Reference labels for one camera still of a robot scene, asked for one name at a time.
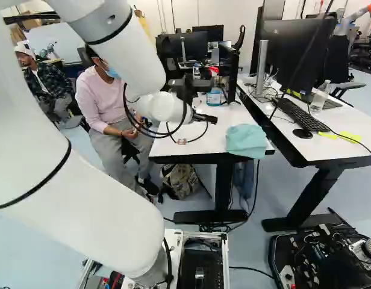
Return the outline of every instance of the plaid shirt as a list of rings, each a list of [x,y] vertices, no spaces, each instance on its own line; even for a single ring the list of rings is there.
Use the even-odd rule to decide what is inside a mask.
[[[74,95],[72,82],[62,71],[54,65],[43,62],[38,62],[37,65],[39,67],[37,74],[49,93],[45,93],[42,90],[39,80],[32,73],[30,67],[28,67],[23,74],[25,75],[25,80],[32,94],[35,95],[40,102],[51,105],[56,99],[65,98],[66,93],[71,96]]]

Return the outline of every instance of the pink sweater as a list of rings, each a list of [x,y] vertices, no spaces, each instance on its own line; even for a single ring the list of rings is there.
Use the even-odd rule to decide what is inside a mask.
[[[104,132],[104,128],[126,118],[123,105],[121,79],[106,83],[92,66],[77,79],[76,100],[91,128]]]

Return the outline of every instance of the yellow sticky note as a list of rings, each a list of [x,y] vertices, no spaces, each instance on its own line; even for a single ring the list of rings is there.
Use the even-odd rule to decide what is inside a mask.
[[[352,143],[357,143],[357,142],[355,142],[355,141],[360,142],[360,141],[362,140],[362,136],[360,136],[360,135],[356,135],[356,134],[351,134],[351,133],[349,133],[349,132],[347,132],[347,131],[342,131],[342,132],[340,132],[340,135],[343,135],[343,136],[344,136],[344,137],[341,137],[341,138],[343,138],[344,140],[351,141]]]
[[[337,136],[335,134],[325,134],[324,132],[322,131],[319,131],[318,132],[318,135],[321,135],[322,137],[328,137],[328,138],[331,138],[332,140],[336,140],[337,139]]]

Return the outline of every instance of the face mask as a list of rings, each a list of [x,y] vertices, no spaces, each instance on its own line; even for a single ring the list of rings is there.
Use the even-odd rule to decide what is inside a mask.
[[[120,75],[117,74],[117,72],[112,68],[109,67],[108,70],[105,70],[105,73],[112,78],[120,78]]]

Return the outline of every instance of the white cap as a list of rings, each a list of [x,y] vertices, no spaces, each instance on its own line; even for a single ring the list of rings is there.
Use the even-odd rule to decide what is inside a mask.
[[[34,52],[30,49],[27,49],[24,45],[17,45],[16,47],[14,47],[14,51],[32,56],[33,59],[36,60],[36,55],[34,55]]]

